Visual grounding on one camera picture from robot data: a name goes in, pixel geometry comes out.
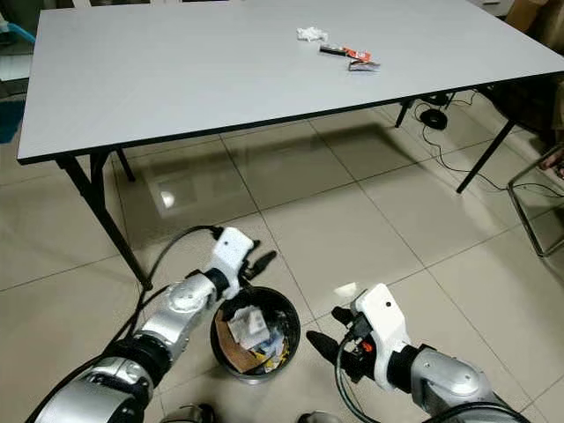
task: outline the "cardboard box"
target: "cardboard box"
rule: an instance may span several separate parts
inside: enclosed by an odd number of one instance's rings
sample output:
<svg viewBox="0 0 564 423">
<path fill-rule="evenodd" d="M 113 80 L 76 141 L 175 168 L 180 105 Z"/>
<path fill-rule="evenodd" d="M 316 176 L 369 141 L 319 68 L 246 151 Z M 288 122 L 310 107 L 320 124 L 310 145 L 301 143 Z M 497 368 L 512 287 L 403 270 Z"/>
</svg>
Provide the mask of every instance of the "cardboard box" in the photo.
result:
<svg viewBox="0 0 564 423">
<path fill-rule="evenodd" d="M 264 360 L 259 360 L 252 352 L 245 350 L 237 344 L 231 335 L 227 322 L 223 321 L 223 311 L 219 310 L 215 317 L 215 329 L 218 332 L 219 348 L 227 360 L 240 373 L 260 366 Z"/>
<path fill-rule="evenodd" d="M 526 33 L 538 15 L 538 10 L 548 0 L 515 0 L 505 18 L 506 23 Z"/>
</svg>

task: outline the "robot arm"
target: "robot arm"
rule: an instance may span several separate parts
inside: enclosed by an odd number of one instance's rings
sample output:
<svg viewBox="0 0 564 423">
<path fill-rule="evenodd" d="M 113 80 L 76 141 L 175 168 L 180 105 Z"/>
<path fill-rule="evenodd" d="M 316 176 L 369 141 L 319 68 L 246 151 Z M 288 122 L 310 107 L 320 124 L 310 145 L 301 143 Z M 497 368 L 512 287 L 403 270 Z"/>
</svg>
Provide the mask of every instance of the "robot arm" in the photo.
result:
<svg viewBox="0 0 564 423">
<path fill-rule="evenodd" d="M 350 310 L 335 308 L 332 314 L 349 328 L 344 342 L 338 346 L 335 340 L 314 331 L 308 332 L 308 339 L 333 364 L 337 364 L 340 355 L 338 367 L 346 371 L 353 382 L 366 376 L 383 390 L 401 389 L 412 394 L 413 402 L 431 416 L 469 403 L 491 403 L 508 408 L 494 394 L 486 375 L 479 368 L 428 345 L 419 348 L 411 345 L 404 314 L 386 285 L 379 284 L 362 293 L 351 304 Z M 345 344 L 354 340 L 360 342 L 355 345 L 353 352 L 344 351 Z M 352 411 L 363 419 L 363 416 Z M 526 421 L 520 417 L 516 419 L 509 413 L 504 414 L 490 407 L 489 410 L 477 408 L 460 413 L 455 419 L 447 421 Z"/>
<path fill-rule="evenodd" d="M 143 327 L 133 337 L 111 344 L 100 361 L 51 398 L 36 421 L 143 421 L 154 387 L 186 348 L 201 315 L 240 291 L 240 272 L 254 245 L 237 229 L 224 229 L 206 270 L 171 285 Z"/>
</svg>

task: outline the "tile floor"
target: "tile floor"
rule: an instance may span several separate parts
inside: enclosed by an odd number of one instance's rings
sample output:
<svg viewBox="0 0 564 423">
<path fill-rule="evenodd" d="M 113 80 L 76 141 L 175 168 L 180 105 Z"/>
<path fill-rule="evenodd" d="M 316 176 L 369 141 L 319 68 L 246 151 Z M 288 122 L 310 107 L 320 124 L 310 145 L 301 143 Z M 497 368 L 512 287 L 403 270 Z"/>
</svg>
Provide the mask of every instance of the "tile floor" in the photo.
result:
<svg viewBox="0 0 564 423">
<path fill-rule="evenodd" d="M 471 93 L 460 93 L 468 100 Z M 147 267 L 170 236 L 200 223 L 237 226 L 280 255 L 256 281 L 284 293 L 302 334 L 344 330 L 328 315 L 361 289 L 390 286 L 414 343 L 434 345 L 485 369 L 496 391 L 535 423 L 563 420 L 564 251 L 533 254 L 508 196 L 437 164 L 421 124 L 397 105 L 129 149 L 127 182 L 105 169 L 108 209 Z M 449 127 L 427 129 L 454 168 L 468 169 L 503 125 L 479 95 L 448 110 Z M 538 154 L 515 129 L 484 173 L 504 186 Z M 66 176 L 52 164 L 20 167 L 16 143 L 0 146 L 0 420 L 19 422 L 63 375 L 100 350 L 132 310 L 137 285 Z M 556 187 L 550 174 L 527 182 Z M 543 242 L 564 231 L 560 198 L 522 192 Z M 212 241 L 196 234 L 167 256 L 155 285 L 206 262 Z M 354 421 L 330 365 L 305 337 L 275 380 L 247 386 L 218 367 L 209 323 L 166 376 L 147 422 L 205 401 L 225 422 L 293 422 L 323 409 Z M 363 381 L 352 391 L 383 421 L 424 418 L 411 399 Z"/>
</svg>

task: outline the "black table leg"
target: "black table leg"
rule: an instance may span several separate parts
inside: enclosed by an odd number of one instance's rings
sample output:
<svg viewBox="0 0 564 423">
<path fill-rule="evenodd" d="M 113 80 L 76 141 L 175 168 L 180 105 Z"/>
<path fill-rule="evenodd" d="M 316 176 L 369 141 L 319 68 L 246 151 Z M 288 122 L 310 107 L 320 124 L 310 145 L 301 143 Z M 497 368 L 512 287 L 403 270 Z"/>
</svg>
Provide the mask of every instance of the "black table leg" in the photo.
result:
<svg viewBox="0 0 564 423">
<path fill-rule="evenodd" d="M 123 170 L 127 175 L 128 181 L 135 182 L 135 175 L 133 174 L 133 171 L 131 171 L 130 163 L 125 158 L 123 150 L 121 148 L 118 148 L 117 150 L 115 150 L 115 152 L 117 152 L 117 157 L 119 157 L 120 161 L 122 162 Z"/>
<path fill-rule="evenodd" d="M 94 163 L 100 163 L 100 160 L 96 160 L 95 158 L 93 161 Z M 90 182 L 85 172 L 82 170 L 82 167 L 80 167 L 80 165 L 78 164 L 76 157 L 65 157 L 62 159 L 57 159 L 56 162 L 59 167 L 63 169 L 72 179 L 73 183 L 78 189 L 78 192 L 80 192 L 80 195 L 88 203 L 94 215 L 121 253 L 123 259 L 127 262 L 128 266 L 137 277 L 139 283 L 143 286 L 143 288 L 147 290 L 152 289 L 151 281 L 148 279 L 145 271 L 141 268 L 141 265 L 133 255 L 133 251 L 131 251 L 129 244 L 123 238 L 123 235 L 112 219 L 112 216 L 109 214 L 108 210 L 106 210 L 104 201 L 102 197 L 100 197 L 100 187 L 97 186 L 100 184 L 100 180 L 98 180 L 97 182 Z"/>
<path fill-rule="evenodd" d="M 407 113 L 407 109 L 410 108 L 413 104 L 413 100 L 404 101 L 401 103 L 402 109 L 399 111 L 399 115 L 397 115 L 396 119 L 396 128 L 399 128 L 404 120 L 405 113 Z"/>
<path fill-rule="evenodd" d="M 480 157 L 479 160 L 476 162 L 476 164 L 474 165 L 474 167 L 472 168 L 470 173 L 466 175 L 466 177 L 464 178 L 462 183 L 458 186 L 458 188 L 456 189 L 456 192 L 458 194 L 460 194 L 460 193 L 462 193 L 462 191 L 464 191 L 464 189 L 466 188 L 466 185 L 468 185 L 471 182 L 471 180 L 474 178 L 474 176 L 476 176 L 476 174 L 479 172 L 479 170 L 486 164 L 488 159 L 492 156 L 492 154 L 494 154 L 495 150 L 497 150 L 497 147 L 500 146 L 500 144 L 503 142 L 503 139 L 507 136 L 507 134 L 511 131 L 511 129 L 514 126 L 515 126 L 515 122 L 513 122 L 511 120 L 509 120 L 505 124 L 505 126 L 500 131 L 500 133 L 497 134 L 497 137 L 495 137 L 493 139 L 490 146 L 487 147 L 487 150 L 484 152 L 484 154 L 482 154 L 482 157 Z"/>
<path fill-rule="evenodd" d="M 102 205 L 106 203 L 103 170 L 108 155 L 108 152 L 96 152 L 90 155 L 90 181 L 93 188 L 98 190 L 98 198 L 102 202 Z"/>
<path fill-rule="evenodd" d="M 447 101 L 447 104 L 444 105 L 444 109 L 445 109 L 445 110 L 446 110 L 447 108 L 449 108 L 450 103 L 452 103 L 452 100 L 455 98 L 455 95 L 456 95 L 456 93 L 452 93 L 452 94 L 450 95 L 450 98 L 449 98 L 449 100 Z"/>
</svg>

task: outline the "crumpled paper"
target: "crumpled paper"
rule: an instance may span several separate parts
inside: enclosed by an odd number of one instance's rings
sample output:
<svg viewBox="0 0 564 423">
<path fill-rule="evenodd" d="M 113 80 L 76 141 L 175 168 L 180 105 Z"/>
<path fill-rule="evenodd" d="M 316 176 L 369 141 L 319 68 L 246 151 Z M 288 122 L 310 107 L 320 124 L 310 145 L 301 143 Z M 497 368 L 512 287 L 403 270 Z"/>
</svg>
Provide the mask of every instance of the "crumpled paper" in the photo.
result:
<svg viewBox="0 0 564 423">
<path fill-rule="evenodd" d="M 235 311 L 233 318 L 227 322 L 234 341 L 245 350 L 251 349 L 271 337 L 259 307 L 248 306 Z"/>
<path fill-rule="evenodd" d="M 329 39 L 329 35 L 324 32 L 323 30 L 316 28 L 314 26 L 310 26 L 309 28 L 298 28 L 298 40 L 304 41 L 327 41 Z"/>
</svg>

